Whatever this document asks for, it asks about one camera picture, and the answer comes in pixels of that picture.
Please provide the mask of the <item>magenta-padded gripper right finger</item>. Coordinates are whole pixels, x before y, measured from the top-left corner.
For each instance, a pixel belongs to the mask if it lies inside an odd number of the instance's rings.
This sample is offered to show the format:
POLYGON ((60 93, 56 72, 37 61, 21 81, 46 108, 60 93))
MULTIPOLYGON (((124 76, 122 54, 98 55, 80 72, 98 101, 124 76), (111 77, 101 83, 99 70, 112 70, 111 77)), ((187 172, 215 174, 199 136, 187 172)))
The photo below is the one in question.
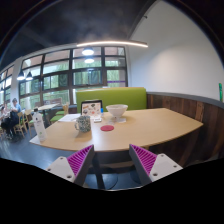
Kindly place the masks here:
POLYGON ((134 162, 142 185, 147 185, 182 169, 166 154, 156 155, 133 144, 129 145, 129 155, 134 162))

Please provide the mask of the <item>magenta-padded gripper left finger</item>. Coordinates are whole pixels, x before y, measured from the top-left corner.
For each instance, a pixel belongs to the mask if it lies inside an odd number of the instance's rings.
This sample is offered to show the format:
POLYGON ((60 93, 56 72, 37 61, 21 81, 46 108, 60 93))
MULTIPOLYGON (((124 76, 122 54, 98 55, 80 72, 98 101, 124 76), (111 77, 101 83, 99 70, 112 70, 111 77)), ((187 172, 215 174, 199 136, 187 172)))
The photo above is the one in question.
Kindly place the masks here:
POLYGON ((47 171, 76 185, 82 186, 94 154, 94 146, 87 146, 69 157, 58 157, 47 168, 47 171))

